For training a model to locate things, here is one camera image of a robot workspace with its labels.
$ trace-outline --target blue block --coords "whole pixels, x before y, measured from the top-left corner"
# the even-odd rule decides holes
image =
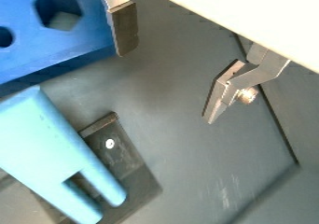
[[[79,66],[96,52],[99,58],[115,55],[102,0],[0,0],[0,8],[0,85],[83,55]],[[79,18],[70,30],[52,28],[58,12]]]
[[[0,167],[78,223],[95,224],[100,206],[70,178],[80,173],[112,206],[126,191],[39,87],[0,103]]]

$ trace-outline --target metal plate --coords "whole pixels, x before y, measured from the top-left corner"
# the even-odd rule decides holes
[[[116,113],[111,113],[80,131],[90,148],[123,184],[128,197],[124,204],[115,208],[108,205],[99,193],[82,176],[72,177],[74,182],[100,203],[103,220],[99,223],[116,224],[128,218],[162,192],[160,185],[147,168],[140,154],[118,122]],[[112,139],[115,146],[106,147]],[[66,218],[60,224],[74,223]]]

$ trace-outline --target screw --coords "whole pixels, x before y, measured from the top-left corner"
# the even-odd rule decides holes
[[[107,139],[104,142],[104,146],[106,146],[106,148],[112,149],[115,146],[115,141],[111,138]]]
[[[243,89],[239,91],[236,99],[244,104],[248,105],[252,101],[255,96],[258,95],[258,90],[254,87],[248,89]]]

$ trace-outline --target light blue rod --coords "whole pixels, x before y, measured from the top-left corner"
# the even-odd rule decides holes
[[[0,167],[78,223],[95,224],[103,213],[70,182],[76,173],[111,205],[124,202],[122,185],[39,86],[0,103]]]

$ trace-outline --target hexagonal hole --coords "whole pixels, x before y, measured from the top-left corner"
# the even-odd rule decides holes
[[[0,48],[7,48],[14,43],[14,35],[11,30],[0,26]]]
[[[36,0],[35,8],[47,28],[70,31],[83,12],[78,0]]]

